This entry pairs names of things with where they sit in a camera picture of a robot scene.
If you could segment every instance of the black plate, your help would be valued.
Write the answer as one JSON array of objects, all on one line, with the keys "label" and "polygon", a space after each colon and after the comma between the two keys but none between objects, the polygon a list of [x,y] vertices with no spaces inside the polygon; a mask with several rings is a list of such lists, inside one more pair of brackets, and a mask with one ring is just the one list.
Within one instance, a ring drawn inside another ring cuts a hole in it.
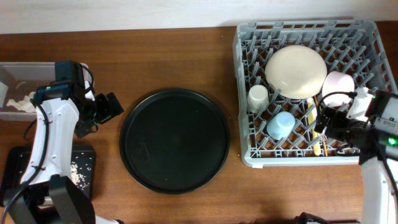
[{"label": "black plate", "polygon": [[188,90],[148,97],[128,114],[120,135],[126,169],[143,186],[167,194],[205,185],[228,150],[229,129],[220,109]]}]

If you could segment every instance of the wooden tabletop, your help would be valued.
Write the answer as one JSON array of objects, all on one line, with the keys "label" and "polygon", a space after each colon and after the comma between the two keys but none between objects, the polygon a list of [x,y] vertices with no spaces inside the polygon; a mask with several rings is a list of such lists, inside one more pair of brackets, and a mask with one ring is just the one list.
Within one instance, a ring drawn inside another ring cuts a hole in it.
[{"label": "wooden tabletop", "polygon": [[[398,72],[398,22],[378,22],[392,72]],[[75,143],[97,153],[95,212],[125,223],[276,223],[302,212],[327,220],[360,220],[360,166],[265,167],[240,158],[238,92],[232,41],[236,28],[119,30],[0,35],[0,62],[87,63],[97,93],[113,91],[125,112]],[[231,147],[220,173],[204,187],[182,195],[153,192],[124,168],[119,134],[128,112],[144,96],[186,88],[214,100],[228,119]],[[0,171],[14,146],[28,146],[29,123],[0,121]]]}]

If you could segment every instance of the light blue cup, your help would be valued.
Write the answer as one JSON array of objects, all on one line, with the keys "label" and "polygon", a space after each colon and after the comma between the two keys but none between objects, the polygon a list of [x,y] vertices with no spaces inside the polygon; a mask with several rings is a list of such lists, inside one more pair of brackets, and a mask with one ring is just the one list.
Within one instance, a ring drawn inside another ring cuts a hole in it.
[{"label": "light blue cup", "polygon": [[294,116],[286,111],[280,112],[267,125],[268,135],[276,140],[286,138],[292,132],[295,124]]}]

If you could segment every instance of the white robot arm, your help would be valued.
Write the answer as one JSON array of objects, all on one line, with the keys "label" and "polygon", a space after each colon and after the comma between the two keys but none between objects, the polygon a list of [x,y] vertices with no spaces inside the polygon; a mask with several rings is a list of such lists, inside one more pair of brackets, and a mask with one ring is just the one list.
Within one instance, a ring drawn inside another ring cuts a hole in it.
[{"label": "white robot arm", "polygon": [[[85,70],[91,82],[84,79]],[[113,93],[94,97],[93,92],[90,70],[72,61],[56,63],[55,82],[37,89],[32,100],[37,112],[32,154],[21,188],[5,199],[2,223],[7,212],[16,224],[122,223],[96,216],[90,200],[71,181],[73,133],[82,138],[123,112]],[[53,206],[36,209],[45,198]]]},{"label": "white robot arm", "polygon": [[364,182],[362,223],[396,224],[398,95],[385,91],[372,94],[367,88],[345,94],[353,98],[349,111],[325,107],[319,113],[315,131],[360,149]]}]

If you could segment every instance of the plastic dish rack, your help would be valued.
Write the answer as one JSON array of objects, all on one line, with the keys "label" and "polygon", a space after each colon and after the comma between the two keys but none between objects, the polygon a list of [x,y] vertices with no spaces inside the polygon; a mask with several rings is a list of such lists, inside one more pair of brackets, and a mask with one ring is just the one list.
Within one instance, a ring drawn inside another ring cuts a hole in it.
[{"label": "plastic dish rack", "polygon": [[[304,45],[316,50],[325,60],[328,72],[352,75],[355,87],[389,90],[397,87],[373,21],[287,21],[251,22],[236,29],[233,42],[234,70],[239,94],[239,133],[242,161],[251,167],[312,166],[357,164],[358,156],[333,156],[342,142],[327,139],[325,156],[320,137],[312,139],[315,122],[308,124],[305,100],[279,95],[265,79],[267,61],[276,51],[289,45]],[[269,106],[261,114],[247,110],[247,95],[253,85],[264,85],[269,91]],[[340,110],[347,110],[343,105]],[[281,111],[296,118],[288,138],[275,141],[264,129],[267,121]],[[320,156],[313,153],[319,142]]]}]

